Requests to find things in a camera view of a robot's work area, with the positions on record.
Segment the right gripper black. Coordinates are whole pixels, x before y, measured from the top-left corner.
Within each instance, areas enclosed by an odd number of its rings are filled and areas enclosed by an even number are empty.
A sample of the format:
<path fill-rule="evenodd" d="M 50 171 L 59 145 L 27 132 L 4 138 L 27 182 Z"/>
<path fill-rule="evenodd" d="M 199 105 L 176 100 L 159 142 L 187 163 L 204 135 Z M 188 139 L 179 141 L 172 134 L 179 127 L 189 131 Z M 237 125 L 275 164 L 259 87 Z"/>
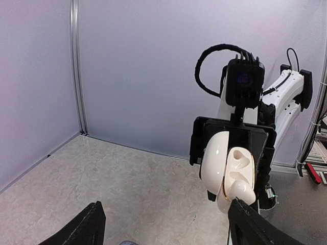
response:
<path fill-rule="evenodd" d="M 261 202 L 271 202 L 273 192 L 268 185 L 271 161 L 275 152 L 276 131 L 274 125 L 253 125 L 249 123 L 235 124 L 227 120 L 198 117 L 194 121 L 190 146 L 190 164 L 199 164 L 209 140 L 219 132 L 229 132 L 228 149 L 242 147 L 249 150 L 254 158 L 255 184 L 254 192 Z M 216 195 L 207 191 L 210 201 Z"/>

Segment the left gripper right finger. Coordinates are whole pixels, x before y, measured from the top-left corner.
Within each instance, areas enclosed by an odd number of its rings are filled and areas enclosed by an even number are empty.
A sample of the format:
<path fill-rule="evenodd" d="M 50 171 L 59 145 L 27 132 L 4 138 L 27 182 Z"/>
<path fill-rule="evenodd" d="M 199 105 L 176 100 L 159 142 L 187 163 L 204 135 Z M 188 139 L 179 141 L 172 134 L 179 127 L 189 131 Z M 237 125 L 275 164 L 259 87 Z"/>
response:
<path fill-rule="evenodd" d="M 228 211 L 232 244 L 296 245 L 300 241 L 270 224 L 243 200 L 234 199 Z"/>

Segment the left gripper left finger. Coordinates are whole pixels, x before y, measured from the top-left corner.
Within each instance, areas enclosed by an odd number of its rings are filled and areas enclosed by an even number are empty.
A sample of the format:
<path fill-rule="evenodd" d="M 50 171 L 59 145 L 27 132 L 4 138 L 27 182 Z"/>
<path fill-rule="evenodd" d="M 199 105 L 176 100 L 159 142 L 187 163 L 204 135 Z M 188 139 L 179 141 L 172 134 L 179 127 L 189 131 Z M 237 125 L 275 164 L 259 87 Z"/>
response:
<path fill-rule="evenodd" d="M 41 244 L 98 244 L 104 242 L 106 216 L 102 203 L 90 203 L 61 230 Z"/>

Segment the white earbud charging case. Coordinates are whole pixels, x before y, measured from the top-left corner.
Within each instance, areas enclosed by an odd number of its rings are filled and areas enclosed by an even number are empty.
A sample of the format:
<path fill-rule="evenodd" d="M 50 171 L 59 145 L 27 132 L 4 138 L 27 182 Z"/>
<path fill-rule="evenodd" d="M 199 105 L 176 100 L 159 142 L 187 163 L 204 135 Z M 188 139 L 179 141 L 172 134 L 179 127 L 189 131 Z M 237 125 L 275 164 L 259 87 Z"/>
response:
<path fill-rule="evenodd" d="M 220 212 L 227 214 L 231 200 L 227 193 L 236 180 L 254 190 L 255 165 L 252 153 L 242 147 L 228 149 L 229 132 L 216 133 L 208 142 L 201 164 L 201 180 L 207 191 L 216 195 Z"/>

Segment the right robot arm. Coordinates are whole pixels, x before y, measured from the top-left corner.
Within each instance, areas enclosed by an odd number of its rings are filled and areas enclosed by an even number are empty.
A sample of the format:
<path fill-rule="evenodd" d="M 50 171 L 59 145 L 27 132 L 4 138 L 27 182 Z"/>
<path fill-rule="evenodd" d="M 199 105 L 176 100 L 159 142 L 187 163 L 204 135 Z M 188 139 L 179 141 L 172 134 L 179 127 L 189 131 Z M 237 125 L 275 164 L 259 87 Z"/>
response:
<path fill-rule="evenodd" d="M 261 208 L 273 198 L 268 185 L 275 151 L 312 98 L 312 73 L 281 66 L 279 78 L 263 89 L 261 66 L 224 67 L 217 117 L 197 117 L 193 124 L 190 164 L 209 200 L 227 213 L 233 199 Z"/>

